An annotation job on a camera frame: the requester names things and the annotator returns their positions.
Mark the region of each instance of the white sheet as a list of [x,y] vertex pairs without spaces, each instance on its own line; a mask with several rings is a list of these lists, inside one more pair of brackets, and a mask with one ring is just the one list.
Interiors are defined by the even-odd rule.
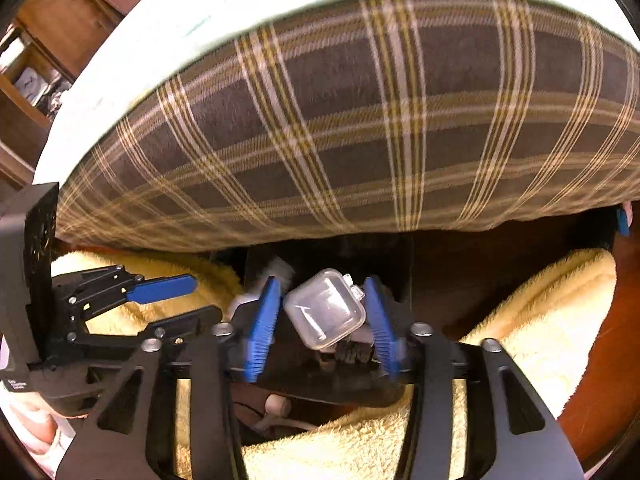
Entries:
[[[63,184],[91,147],[162,81],[239,33],[331,0],[142,0],[75,82],[34,183]],[[640,50],[615,0],[545,0],[577,10]]]

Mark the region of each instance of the clear plastic box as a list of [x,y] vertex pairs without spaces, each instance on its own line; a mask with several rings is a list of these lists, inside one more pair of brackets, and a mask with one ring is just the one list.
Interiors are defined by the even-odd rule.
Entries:
[[287,294],[283,305],[300,339],[313,350],[340,341],[366,318],[350,284],[335,269],[318,272]]

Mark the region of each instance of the plastic container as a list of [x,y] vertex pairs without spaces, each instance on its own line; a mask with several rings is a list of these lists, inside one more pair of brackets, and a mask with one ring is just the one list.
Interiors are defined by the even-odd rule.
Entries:
[[283,305],[300,339],[313,350],[340,341],[366,318],[350,284],[335,269],[318,272],[287,294]]

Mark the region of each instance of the metal bolt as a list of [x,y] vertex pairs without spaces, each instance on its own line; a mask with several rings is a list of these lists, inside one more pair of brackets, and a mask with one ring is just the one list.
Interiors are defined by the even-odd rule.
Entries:
[[231,325],[231,323],[218,323],[217,325],[213,326],[213,329],[211,331],[213,332],[213,335],[217,336],[232,335],[232,333],[234,332],[234,327],[233,325]]
[[151,339],[145,339],[142,342],[142,345],[140,345],[140,348],[142,348],[144,352],[157,352],[162,348],[162,341],[154,337]]
[[502,350],[500,343],[498,343],[495,339],[485,339],[482,341],[482,348],[484,348],[487,352],[499,352]]
[[433,335],[433,328],[428,323],[414,323],[411,325],[411,333],[417,336]]

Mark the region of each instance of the plaid stripe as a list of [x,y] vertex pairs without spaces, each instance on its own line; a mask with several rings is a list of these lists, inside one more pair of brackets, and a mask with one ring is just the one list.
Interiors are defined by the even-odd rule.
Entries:
[[487,229],[640,198],[638,54],[532,0],[343,0],[169,78],[63,186],[58,235],[201,251]]

